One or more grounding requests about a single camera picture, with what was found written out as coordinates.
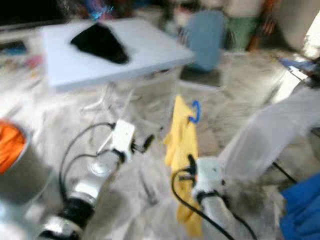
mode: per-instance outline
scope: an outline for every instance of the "white tabletop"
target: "white tabletop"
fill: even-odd
[[[88,20],[41,29],[49,85],[56,90],[136,78],[191,63],[194,54],[170,36],[138,18],[107,21],[129,55],[127,64],[81,52],[70,41],[94,23]]]

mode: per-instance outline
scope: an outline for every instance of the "blue clothespin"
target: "blue clothespin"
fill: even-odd
[[[194,119],[193,116],[189,116],[189,121],[193,122],[194,124],[197,124],[200,120],[200,113],[201,113],[201,109],[200,109],[200,103],[198,100],[194,100],[192,103],[192,107],[196,107],[196,118]]]

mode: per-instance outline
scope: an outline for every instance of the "yellow towel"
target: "yellow towel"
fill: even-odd
[[[165,164],[171,166],[173,173],[189,166],[187,158],[189,154],[192,154],[194,159],[198,158],[196,127],[188,120],[188,117],[193,115],[191,109],[178,95],[175,99],[171,130],[163,141],[167,146]],[[176,181],[175,189],[183,200],[199,209],[199,205],[191,195],[191,181]],[[176,218],[179,223],[185,224],[186,231],[191,237],[202,236],[202,219],[189,208],[180,204],[176,212]]]

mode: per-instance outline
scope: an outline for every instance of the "orange object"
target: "orange object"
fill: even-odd
[[[0,120],[0,174],[15,163],[25,146],[25,137],[13,124]]]

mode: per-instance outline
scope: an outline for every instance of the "clutter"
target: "clutter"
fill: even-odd
[[[28,50],[23,41],[13,41],[0,44],[0,56],[17,56],[25,55],[28,53]]]
[[[252,36],[249,45],[247,46],[248,51],[252,51],[258,48],[262,37],[271,35],[276,26],[275,12],[281,1],[279,0],[265,0],[262,7],[262,11],[259,17],[259,24],[255,30],[255,34]]]
[[[282,193],[286,215],[280,222],[286,240],[320,239],[320,173]]]
[[[160,6],[146,6],[135,9],[134,15],[138,18],[142,18],[153,26],[159,28],[164,17],[164,10]]]
[[[26,63],[31,69],[34,69],[35,67],[40,65],[42,62],[43,62],[43,58],[41,55],[33,55],[26,60]]]
[[[66,16],[59,3],[56,0],[8,1],[0,7],[0,31],[63,23]]]
[[[151,4],[150,0],[135,0],[133,1],[133,8],[138,9],[138,8],[145,8]]]
[[[165,137],[163,143],[167,146],[165,164],[171,167],[171,171],[176,171],[189,166],[187,156],[191,154],[198,158],[198,146],[196,127],[193,123],[188,123],[192,111],[184,103],[181,96],[175,99],[171,130]],[[175,185],[177,194],[191,206],[199,209],[199,205],[193,200],[192,183],[189,181],[179,181]],[[176,218],[179,223],[185,224],[186,231],[190,236],[200,237],[202,235],[201,218],[184,205],[179,205]]]
[[[225,0],[200,0],[200,5],[206,9],[222,9],[226,3]]]
[[[179,28],[184,28],[192,16],[192,10],[183,6],[174,9],[174,22]]]
[[[85,0],[85,8],[87,13],[93,20],[112,19],[114,7],[106,4],[103,0]]]
[[[301,83],[310,88],[320,88],[320,62],[296,61],[280,57],[279,62],[297,77]]]
[[[225,14],[232,18],[258,17],[265,0],[229,0],[224,8]]]
[[[229,17],[226,20],[226,39],[227,49],[235,52],[246,50],[259,20],[257,17]]]

